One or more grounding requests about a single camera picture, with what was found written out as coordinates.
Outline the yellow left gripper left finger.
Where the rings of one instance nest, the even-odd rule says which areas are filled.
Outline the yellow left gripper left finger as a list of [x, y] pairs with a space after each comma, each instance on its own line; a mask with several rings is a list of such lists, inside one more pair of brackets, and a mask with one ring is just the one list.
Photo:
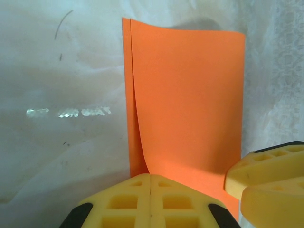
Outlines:
[[140, 174], [79, 202], [61, 228], [149, 228], [149, 174]]

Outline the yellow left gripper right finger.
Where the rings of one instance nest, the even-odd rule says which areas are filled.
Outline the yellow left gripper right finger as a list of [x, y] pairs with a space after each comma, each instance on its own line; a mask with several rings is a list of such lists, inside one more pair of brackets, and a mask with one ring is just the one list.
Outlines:
[[151, 228], [237, 228], [219, 200], [160, 175], [151, 175]]

